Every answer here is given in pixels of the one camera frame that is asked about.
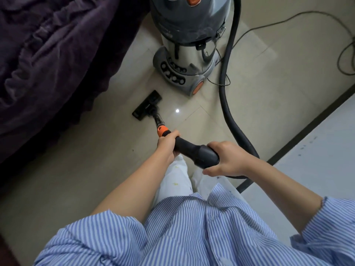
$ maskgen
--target gray vacuum lid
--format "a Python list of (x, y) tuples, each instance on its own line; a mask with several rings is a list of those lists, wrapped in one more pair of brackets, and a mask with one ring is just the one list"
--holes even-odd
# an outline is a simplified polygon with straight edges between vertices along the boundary
[(165, 38), (193, 46), (216, 37), (229, 13), (231, 0), (198, 1), (151, 0), (153, 21)]

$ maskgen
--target person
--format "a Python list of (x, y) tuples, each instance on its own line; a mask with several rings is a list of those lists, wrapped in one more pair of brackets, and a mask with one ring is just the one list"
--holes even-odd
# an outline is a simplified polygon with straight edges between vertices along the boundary
[[(179, 135), (160, 138), (153, 155), (91, 216), (60, 229), (34, 264), (355, 265), (354, 201), (322, 198), (226, 141), (209, 144), (220, 163), (192, 177), (203, 198), (174, 153)], [(246, 175), (264, 190), (299, 232), (292, 247), (221, 175)], [(210, 191), (201, 188), (213, 181)]]

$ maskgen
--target white pants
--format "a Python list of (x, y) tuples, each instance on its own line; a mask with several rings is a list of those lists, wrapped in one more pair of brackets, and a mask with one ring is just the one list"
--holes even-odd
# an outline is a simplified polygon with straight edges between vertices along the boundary
[(194, 190), (198, 192), (204, 200), (207, 200), (212, 189), (217, 183), (229, 190), (234, 196), (244, 200), (242, 195), (229, 182), (225, 176), (210, 177), (202, 174), (202, 169), (198, 168), (189, 179), (187, 174), (187, 165), (182, 155), (175, 158), (174, 162), (168, 167), (165, 177), (155, 194), (153, 207), (167, 197), (172, 196), (189, 196)]

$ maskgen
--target person's right arm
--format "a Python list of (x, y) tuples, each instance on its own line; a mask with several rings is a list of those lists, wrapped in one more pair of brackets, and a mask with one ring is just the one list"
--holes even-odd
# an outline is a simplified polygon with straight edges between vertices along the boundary
[(295, 229), (301, 233), (322, 206), (323, 198), (231, 142), (211, 142), (220, 163), (207, 168), (210, 176), (245, 175), (258, 184), (282, 211)]

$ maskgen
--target power cord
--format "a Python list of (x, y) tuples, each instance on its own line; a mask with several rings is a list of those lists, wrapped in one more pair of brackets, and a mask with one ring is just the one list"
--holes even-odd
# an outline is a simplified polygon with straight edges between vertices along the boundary
[[(338, 60), (337, 60), (337, 68), (338, 70), (345, 76), (354, 76), (355, 75), (355, 36), (353, 35), (353, 33), (351, 32), (351, 30), (349, 29), (348, 26), (346, 26), (344, 24), (343, 21), (341, 21), (338, 17), (330, 14), (330, 13), (327, 13), (327, 12), (324, 12), (324, 11), (317, 11), (317, 10), (309, 10), (309, 11), (303, 11), (303, 12), (300, 12), (300, 13), (297, 13), (295, 14), (294, 16), (288, 18), (288, 19), (285, 19), (284, 21), (279, 21), (279, 22), (275, 22), (275, 23), (271, 23), (271, 24), (267, 24), (267, 25), (263, 25), (263, 26), (259, 26), (259, 27), (255, 27), (255, 28), (251, 28), (250, 30), (246, 31), (245, 33), (243, 33), (241, 35), (241, 37), (239, 37), (239, 39), (235, 42), (235, 44), (233, 45), (233, 49), (235, 48), (235, 46), (238, 44), (238, 42), (249, 32), (251, 31), (255, 31), (255, 30), (259, 30), (259, 29), (262, 29), (262, 28), (266, 28), (266, 27), (270, 27), (270, 26), (274, 26), (274, 25), (278, 25), (278, 24), (281, 24), (281, 23), (285, 23), (285, 22), (288, 22), (298, 16), (301, 16), (301, 15), (305, 15), (305, 14), (321, 14), (321, 15), (325, 15), (325, 16), (328, 16), (328, 17), (331, 17), (332, 19), (334, 19), (336, 22), (338, 22), (345, 30), (346, 32), (349, 34), (350, 38), (351, 38), (351, 43), (348, 44), (339, 54), (339, 57), (338, 57)], [(351, 68), (353, 69), (354, 73), (348, 73), (346, 71), (344, 71), (341, 67), (340, 67), (340, 60), (341, 58), (343, 57), (343, 54), (344, 52), (348, 49), (352, 47), (353, 48), (353, 54), (352, 54), (352, 57), (351, 57)], [(219, 57), (220, 57), (220, 60), (216, 63), (216, 65), (218, 65), (220, 62), (223, 61), (224, 58), (221, 58), (221, 55), (219, 53), (219, 51), (217, 50), (217, 53), (219, 54)], [(207, 80), (209, 82), (211, 82), (212, 84), (214, 85), (217, 85), (217, 86), (229, 86), (231, 84), (230, 82), (230, 79), (227, 75), (227, 78), (228, 78), (228, 81), (229, 81), (229, 84), (227, 85), (221, 85), (221, 84), (217, 84), (217, 83), (214, 83), (212, 82), (211, 80), (209, 80), (207, 78)]]

